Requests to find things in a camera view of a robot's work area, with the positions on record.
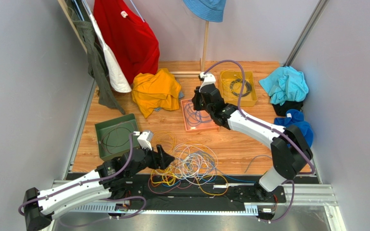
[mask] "gray floor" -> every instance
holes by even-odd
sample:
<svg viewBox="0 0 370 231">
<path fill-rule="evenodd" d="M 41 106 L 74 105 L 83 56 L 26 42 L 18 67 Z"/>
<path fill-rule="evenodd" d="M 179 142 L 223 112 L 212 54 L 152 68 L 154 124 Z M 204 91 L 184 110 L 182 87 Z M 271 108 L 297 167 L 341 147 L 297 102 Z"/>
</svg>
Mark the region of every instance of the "gray floor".
<svg viewBox="0 0 370 231">
<path fill-rule="evenodd" d="M 284 212 L 280 207 L 275 217 Z M 106 214 L 70 212 L 61 220 L 68 225 L 79 225 Z M 149 215 L 143 214 L 127 220 L 107 220 L 88 227 L 69 229 L 57 225 L 56 231 L 330 231 L 325 209 L 322 206 L 295 206 L 280 222 L 264 224 L 246 216 L 209 215 Z"/>
</svg>

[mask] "yellow shirt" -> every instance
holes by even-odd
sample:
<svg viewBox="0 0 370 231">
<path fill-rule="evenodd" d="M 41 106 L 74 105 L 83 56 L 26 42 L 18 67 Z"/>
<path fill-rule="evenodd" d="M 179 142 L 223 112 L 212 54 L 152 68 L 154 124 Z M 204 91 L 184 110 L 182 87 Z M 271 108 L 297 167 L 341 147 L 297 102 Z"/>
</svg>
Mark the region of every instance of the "yellow shirt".
<svg viewBox="0 0 370 231">
<path fill-rule="evenodd" d="M 157 107 L 170 111 L 179 109 L 181 85 L 167 68 L 160 69 L 155 75 L 139 74 L 132 85 L 132 100 L 145 118 Z"/>
</svg>

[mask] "plastic bin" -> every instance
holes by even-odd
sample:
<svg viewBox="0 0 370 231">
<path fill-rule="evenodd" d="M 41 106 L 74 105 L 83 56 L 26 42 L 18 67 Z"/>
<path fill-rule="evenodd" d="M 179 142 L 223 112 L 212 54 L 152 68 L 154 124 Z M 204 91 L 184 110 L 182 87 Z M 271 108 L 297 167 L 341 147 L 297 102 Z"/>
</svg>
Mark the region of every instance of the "plastic bin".
<svg viewBox="0 0 370 231">
<path fill-rule="evenodd" d="M 129 134 L 139 131 L 134 114 L 95 124 L 99 156 L 102 160 L 111 160 L 130 150 Z M 138 137 L 132 137 L 133 147 L 139 147 Z"/>
<path fill-rule="evenodd" d="M 252 71 L 245 72 L 245 81 L 250 84 L 251 89 L 250 91 L 247 91 L 249 89 L 247 89 L 247 86 L 245 85 L 240 105 L 243 107 L 252 107 L 255 106 L 256 102 L 258 102 Z M 225 102 L 237 105 L 240 87 L 242 85 L 242 72 L 222 71 L 219 83 L 219 90 Z"/>
<path fill-rule="evenodd" d="M 185 131 L 217 130 L 219 126 L 211 119 L 205 111 L 194 111 L 192 100 L 181 100 L 182 113 L 184 116 Z"/>
</svg>

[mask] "hat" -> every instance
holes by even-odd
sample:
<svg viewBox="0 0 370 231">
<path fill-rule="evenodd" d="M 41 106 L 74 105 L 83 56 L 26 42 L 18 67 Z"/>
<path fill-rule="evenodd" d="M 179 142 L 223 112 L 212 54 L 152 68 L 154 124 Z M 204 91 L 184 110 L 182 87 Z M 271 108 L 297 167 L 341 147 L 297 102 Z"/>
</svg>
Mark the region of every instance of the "hat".
<svg viewBox="0 0 370 231">
<path fill-rule="evenodd" d="M 226 0 L 183 0 L 196 16 L 203 20 L 220 23 L 224 17 Z"/>
</svg>

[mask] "yellow bin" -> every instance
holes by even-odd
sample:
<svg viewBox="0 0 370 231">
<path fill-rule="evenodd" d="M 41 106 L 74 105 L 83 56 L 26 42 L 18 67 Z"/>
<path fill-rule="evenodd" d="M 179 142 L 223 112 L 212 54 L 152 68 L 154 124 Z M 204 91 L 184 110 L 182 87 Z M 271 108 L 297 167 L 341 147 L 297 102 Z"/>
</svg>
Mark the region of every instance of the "yellow bin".
<svg viewBox="0 0 370 231">
<path fill-rule="evenodd" d="M 256 96 L 252 71 L 245 72 L 245 81 L 246 83 L 240 100 L 240 106 L 253 107 L 256 102 L 258 102 L 258 97 Z M 237 105 L 240 88 L 242 86 L 242 72 L 232 70 L 221 71 L 219 83 L 219 90 L 225 102 Z"/>
</svg>

